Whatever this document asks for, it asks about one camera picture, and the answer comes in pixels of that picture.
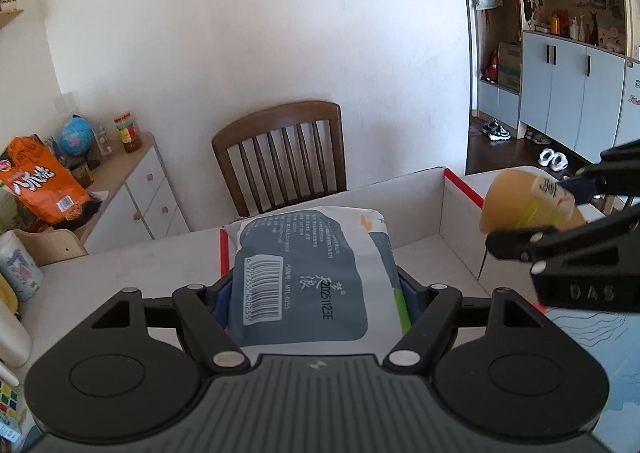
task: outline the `barcode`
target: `barcode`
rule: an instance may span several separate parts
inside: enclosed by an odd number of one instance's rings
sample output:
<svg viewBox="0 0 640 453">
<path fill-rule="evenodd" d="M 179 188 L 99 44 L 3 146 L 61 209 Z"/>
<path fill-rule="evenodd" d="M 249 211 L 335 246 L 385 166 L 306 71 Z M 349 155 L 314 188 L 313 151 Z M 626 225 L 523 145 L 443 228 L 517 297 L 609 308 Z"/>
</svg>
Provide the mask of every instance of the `barcode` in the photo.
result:
<svg viewBox="0 0 640 453">
<path fill-rule="evenodd" d="M 69 196 L 66 196 L 66 197 L 62 198 L 58 203 L 56 203 L 56 205 L 58 206 L 58 209 L 60 210 L 61 213 L 64 213 L 73 204 L 74 204 L 74 202 L 73 202 L 73 200 L 71 200 L 71 197 L 69 197 Z"/>
<path fill-rule="evenodd" d="M 244 325 L 282 319 L 283 262 L 273 255 L 244 258 Z"/>
</svg>

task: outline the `jar with red lid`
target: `jar with red lid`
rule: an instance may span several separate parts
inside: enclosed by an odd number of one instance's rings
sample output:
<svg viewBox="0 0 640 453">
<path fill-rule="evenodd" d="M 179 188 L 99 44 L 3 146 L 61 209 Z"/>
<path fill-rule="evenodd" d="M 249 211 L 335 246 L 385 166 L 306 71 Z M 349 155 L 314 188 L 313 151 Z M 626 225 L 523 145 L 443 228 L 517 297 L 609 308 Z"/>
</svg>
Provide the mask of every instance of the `jar with red lid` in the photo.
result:
<svg viewBox="0 0 640 453">
<path fill-rule="evenodd" d="M 138 131 L 138 127 L 129 112 L 113 119 L 113 122 L 116 123 L 116 128 L 118 128 L 118 133 L 120 134 L 120 140 L 122 141 L 124 150 L 127 153 L 131 153 L 132 151 L 142 147 L 140 132 Z"/>
</svg>

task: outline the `gray and white package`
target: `gray and white package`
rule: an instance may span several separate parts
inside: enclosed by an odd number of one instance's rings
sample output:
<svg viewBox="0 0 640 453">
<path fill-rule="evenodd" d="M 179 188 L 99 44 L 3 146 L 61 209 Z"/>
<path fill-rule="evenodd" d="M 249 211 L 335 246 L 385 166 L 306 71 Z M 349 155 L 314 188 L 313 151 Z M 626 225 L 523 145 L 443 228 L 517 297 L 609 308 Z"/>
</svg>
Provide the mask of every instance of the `gray and white package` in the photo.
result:
<svg viewBox="0 0 640 453">
<path fill-rule="evenodd" d="M 383 217 L 319 207 L 241 223 L 228 331 L 261 353 L 384 357 L 406 307 Z"/>
</svg>

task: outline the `red lid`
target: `red lid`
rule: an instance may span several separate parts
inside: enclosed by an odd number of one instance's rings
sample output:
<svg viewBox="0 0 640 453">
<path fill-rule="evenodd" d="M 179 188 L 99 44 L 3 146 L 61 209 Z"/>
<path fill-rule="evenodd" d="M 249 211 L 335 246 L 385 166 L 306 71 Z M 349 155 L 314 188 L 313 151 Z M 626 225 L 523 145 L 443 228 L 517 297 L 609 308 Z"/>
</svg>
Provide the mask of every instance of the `red lid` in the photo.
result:
<svg viewBox="0 0 640 453">
<path fill-rule="evenodd" d="M 131 112 L 124 113 L 120 117 L 113 119 L 113 122 L 120 122 L 121 120 L 125 120 L 126 118 L 131 116 Z"/>
</svg>

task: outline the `blue globe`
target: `blue globe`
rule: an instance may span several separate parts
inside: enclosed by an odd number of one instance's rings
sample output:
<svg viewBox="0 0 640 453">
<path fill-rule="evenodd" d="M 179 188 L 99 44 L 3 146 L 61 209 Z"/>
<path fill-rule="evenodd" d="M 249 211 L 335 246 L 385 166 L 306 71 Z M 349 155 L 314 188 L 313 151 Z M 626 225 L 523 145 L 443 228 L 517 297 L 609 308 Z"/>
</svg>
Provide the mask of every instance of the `blue globe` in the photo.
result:
<svg viewBox="0 0 640 453">
<path fill-rule="evenodd" d="M 72 156 L 84 155 L 94 141 L 94 130 L 82 117 L 73 117 L 60 131 L 60 148 Z"/>
</svg>

